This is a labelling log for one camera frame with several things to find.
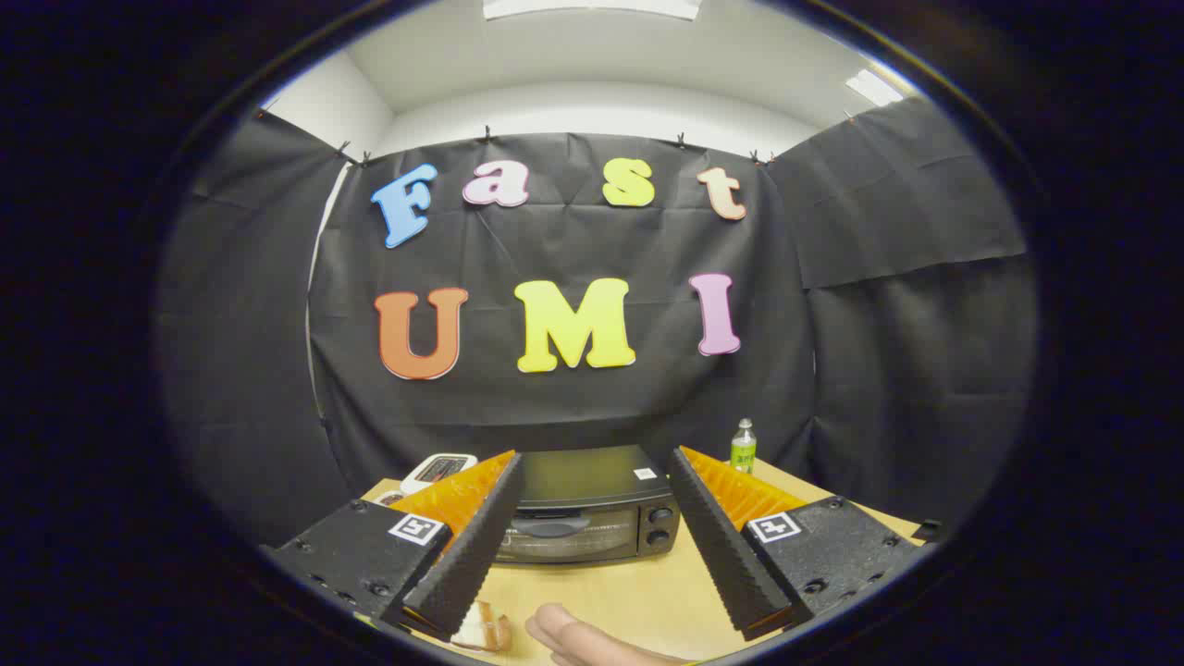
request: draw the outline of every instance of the green label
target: green label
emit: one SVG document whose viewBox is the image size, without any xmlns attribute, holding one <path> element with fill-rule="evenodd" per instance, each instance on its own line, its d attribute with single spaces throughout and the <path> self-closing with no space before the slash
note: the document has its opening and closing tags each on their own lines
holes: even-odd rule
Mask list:
<svg viewBox="0 0 1184 666">
<path fill-rule="evenodd" d="M 732 444 L 732 468 L 739 467 L 742 472 L 752 474 L 752 463 L 757 460 L 757 442 L 751 444 Z"/>
</svg>

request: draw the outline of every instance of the toaster oven door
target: toaster oven door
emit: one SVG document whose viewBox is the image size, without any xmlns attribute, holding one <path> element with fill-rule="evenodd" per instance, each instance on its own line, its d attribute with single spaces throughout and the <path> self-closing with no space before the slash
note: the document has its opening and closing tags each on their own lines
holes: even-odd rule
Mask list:
<svg viewBox="0 0 1184 666">
<path fill-rule="evenodd" d="M 637 505 L 573 512 L 519 513 L 497 562 L 567 563 L 637 555 Z"/>
</svg>

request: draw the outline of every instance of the finger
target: finger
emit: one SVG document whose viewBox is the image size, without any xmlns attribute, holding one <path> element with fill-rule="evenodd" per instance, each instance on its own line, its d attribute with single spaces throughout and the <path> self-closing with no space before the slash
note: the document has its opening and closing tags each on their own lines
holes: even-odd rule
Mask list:
<svg viewBox="0 0 1184 666">
<path fill-rule="evenodd" d="M 564 649 L 559 646 L 559 639 L 552 636 L 547 632 L 542 630 L 539 626 L 539 621 L 535 617 L 527 617 L 526 620 L 526 633 L 530 634 L 534 640 L 547 646 L 551 652 L 562 652 Z"/>
<path fill-rule="evenodd" d="M 622 642 L 587 622 L 570 622 L 555 636 L 565 657 L 588 666 L 673 666 L 687 660 L 664 657 Z"/>
<path fill-rule="evenodd" d="M 559 641 L 559 632 L 561 632 L 567 625 L 577 621 L 566 608 L 558 603 L 545 603 L 540 606 L 539 610 L 534 613 L 534 617 L 539 622 L 539 628 L 546 632 L 547 635 L 556 642 Z"/>
</svg>

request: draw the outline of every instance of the orange soft gripper pad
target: orange soft gripper pad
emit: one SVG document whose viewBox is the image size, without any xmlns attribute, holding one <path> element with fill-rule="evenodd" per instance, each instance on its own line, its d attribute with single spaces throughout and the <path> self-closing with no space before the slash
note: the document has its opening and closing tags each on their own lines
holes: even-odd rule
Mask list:
<svg viewBox="0 0 1184 666">
<path fill-rule="evenodd" d="M 783 511 L 805 506 L 805 501 L 770 486 L 752 474 L 732 469 L 726 462 L 720 462 L 699 452 L 678 447 L 690 461 L 691 468 L 703 480 L 720 508 L 727 514 L 732 526 L 740 531 L 745 524 L 755 518 L 764 518 Z"/>
<path fill-rule="evenodd" d="M 472 520 L 472 515 L 481 508 L 511 457 L 514 449 L 478 462 L 464 472 L 457 472 L 418 493 L 403 498 L 390 507 L 446 524 L 452 530 L 452 538 L 440 551 L 443 555 L 452 547 L 456 537 Z"/>
</svg>

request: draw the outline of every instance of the black curtain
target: black curtain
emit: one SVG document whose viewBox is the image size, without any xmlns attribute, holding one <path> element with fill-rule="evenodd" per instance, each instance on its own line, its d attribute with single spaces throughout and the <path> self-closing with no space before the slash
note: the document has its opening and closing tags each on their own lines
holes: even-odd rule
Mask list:
<svg viewBox="0 0 1184 666">
<path fill-rule="evenodd" d="M 651 204 L 605 201 L 601 169 L 619 156 L 652 167 Z M 493 160 L 530 169 L 525 205 L 462 199 Z M 283 121 L 252 120 L 194 182 L 162 275 L 182 463 L 259 542 L 432 453 L 638 443 L 661 466 L 678 444 L 726 457 L 745 416 L 758 455 L 783 469 L 906 518 L 957 521 L 1011 446 L 1036 335 L 1023 238 L 972 147 L 925 101 L 862 114 L 767 165 L 603 135 L 416 148 L 350 167 L 317 244 L 343 164 Z M 439 172 L 430 222 L 387 249 L 371 197 L 420 164 Z M 740 182 L 742 220 L 716 214 L 696 180 L 715 166 Z M 687 281 L 699 273 L 733 280 L 734 354 L 697 351 Z M 574 308 L 600 277 L 629 282 L 637 361 L 521 373 L 515 286 L 553 281 Z M 426 296 L 446 287 L 469 292 L 456 366 L 430 382 L 393 376 L 374 299 L 419 296 L 411 344 L 426 354 Z"/>
<path fill-rule="evenodd" d="M 791 473 L 914 520 L 963 518 L 1027 403 L 1036 297 L 1019 225 L 929 102 L 839 123 L 770 165 L 817 363 Z"/>
<path fill-rule="evenodd" d="M 656 199 L 610 206 L 603 168 L 613 158 L 645 160 Z M 529 168 L 529 200 L 474 206 L 461 196 L 474 168 L 516 160 Z M 426 229 L 394 249 L 384 244 L 372 194 L 422 164 Z M 739 222 L 710 207 L 696 174 L 722 167 L 740 182 Z M 485 457 L 502 450 L 641 444 L 657 465 L 687 444 L 728 455 L 741 417 L 760 452 L 776 459 L 812 409 L 812 370 L 800 270 L 780 197 L 751 159 L 649 139 L 534 134 L 416 148 L 354 168 L 321 237 L 310 325 L 330 440 L 354 493 L 407 473 L 438 452 Z M 688 280 L 725 273 L 738 353 L 701 356 L 702 316 Z M 625 322 L 637 360 L 628 367 L 522 373 L 523 306 L 514 288 L 549 280 L 573 308 L 600 277 L 629 283 Z M 379 358 L 374 299 L 412 292 L 412 350 L 436 346 L 432 289 L 462 287 L 461 356 L 435 380 L 393 376 Z"/>
<path fill-rule="evenodd" d="M 250 120 L 197 175 L 160 274 L 157 357 L 179 462 L 262 543 L 348 499 L 304 339 L 309 264 L 345 164 L 279 119 Z"/>
</svg>

